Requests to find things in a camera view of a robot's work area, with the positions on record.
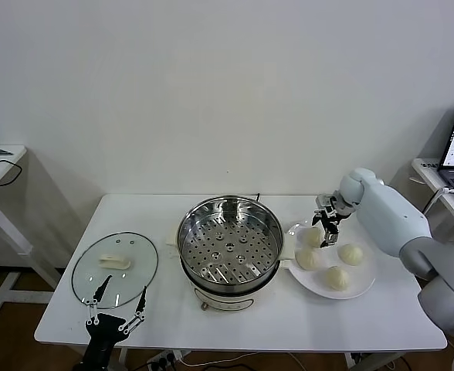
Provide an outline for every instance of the power strip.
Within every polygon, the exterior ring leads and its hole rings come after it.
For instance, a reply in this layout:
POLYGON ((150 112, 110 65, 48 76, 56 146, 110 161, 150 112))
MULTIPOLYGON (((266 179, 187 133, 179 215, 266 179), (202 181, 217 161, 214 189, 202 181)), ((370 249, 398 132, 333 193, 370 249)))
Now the power strip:
MULTIPOLYGON (((165 358, 167 359, 168 354, 173 354, 175 357, 175 361, 177 362, 179 359, 183 359, 186 357, 187 354, 191 353, 190 350, 172 350, 172 349, 167 349, 164 350, 163 352, 158 353, 156 356, 151 357, 147 362, 158 362, 160 358, 165 358)), ((167 369, 172 369, 171 364, 169 361, 167 361, 167 369)), ((151 365, 148 365, 148 371, 152 371, 151 365)))

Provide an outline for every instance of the white plate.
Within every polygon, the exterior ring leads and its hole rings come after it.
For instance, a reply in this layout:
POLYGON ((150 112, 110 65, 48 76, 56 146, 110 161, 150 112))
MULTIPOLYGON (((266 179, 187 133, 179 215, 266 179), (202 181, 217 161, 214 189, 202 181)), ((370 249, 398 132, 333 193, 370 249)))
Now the white plate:
MULTIPOLYGON (((284 237, 286 243, 294 243, 296 252, 303 248, 311 248, 304 246, 302 242, 303 232, 307 228, 311 228, 311 222, 305 220, 292 226, 284 237)), ((364 294, 373 285, 376 278, 376 263, 373 250, 369 246, 357 241, 347 240, 345 235, 339 235, 338 244, 315 250, 320 255, 321 267, 318 270, 305 271, 295 259, 288 264, 290 273, 308 290, 325 298, 352 299, 364 294), (345 264, 338 257, 338 249, 347 243, 356 243, 363 250, 363 262, 356 267, 345 264), (337 291, 328 287, 325 283, 325 270, 335 265, 342 267, 349 273, 351 282, 346 290, 337 291)))

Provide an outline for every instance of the glass lid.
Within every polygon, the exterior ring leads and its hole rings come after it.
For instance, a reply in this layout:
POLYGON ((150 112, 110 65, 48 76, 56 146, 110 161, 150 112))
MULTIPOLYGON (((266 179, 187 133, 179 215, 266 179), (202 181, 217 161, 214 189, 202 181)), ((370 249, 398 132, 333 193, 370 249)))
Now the glass lid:
POLYGON ((140 234, 111 234, 86 250, 73 270, 75 296, 81 302, 93 298, 111 275, 98 308, 116 308, 141 294, 157 271, 158 255, 153 243, 140 234))

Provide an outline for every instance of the steamed bun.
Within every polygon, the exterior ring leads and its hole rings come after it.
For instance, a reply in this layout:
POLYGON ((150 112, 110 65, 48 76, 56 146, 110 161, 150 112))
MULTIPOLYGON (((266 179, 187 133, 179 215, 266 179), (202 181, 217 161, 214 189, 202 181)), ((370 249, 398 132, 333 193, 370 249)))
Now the steamed bun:
POLYGON ((314 249, 302 249, 296 252, 296 261, 306 271, 314 271, 320 266, 318 251, 314 249))
POLYGON ((359 265, 363 261, 364 253, 359 246, 348 243, 338 250, 338 257, 346 264, 359 265))
POLYGON ((349 273, 340 267, 331 267, 325 272, 325 281, 334 290, 345 290, 349 287, 349 280, 349 273))
POLYGON ((309 247, 320 247, 322 242, 321 229, 313 226, 304 231, 304 243, 309 247))

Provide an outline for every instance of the stainless steel steamer basket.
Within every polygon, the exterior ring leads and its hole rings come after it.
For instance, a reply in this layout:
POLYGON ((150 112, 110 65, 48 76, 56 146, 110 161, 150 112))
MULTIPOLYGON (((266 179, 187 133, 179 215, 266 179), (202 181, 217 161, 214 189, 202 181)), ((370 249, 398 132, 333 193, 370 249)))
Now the stainless steel steamer basket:
POLYGON ((240 296, 260 289, 279 266, 283 231, 263 204, 241 196, 207 199, 178 229, 185 273, 212 294, 240 296))

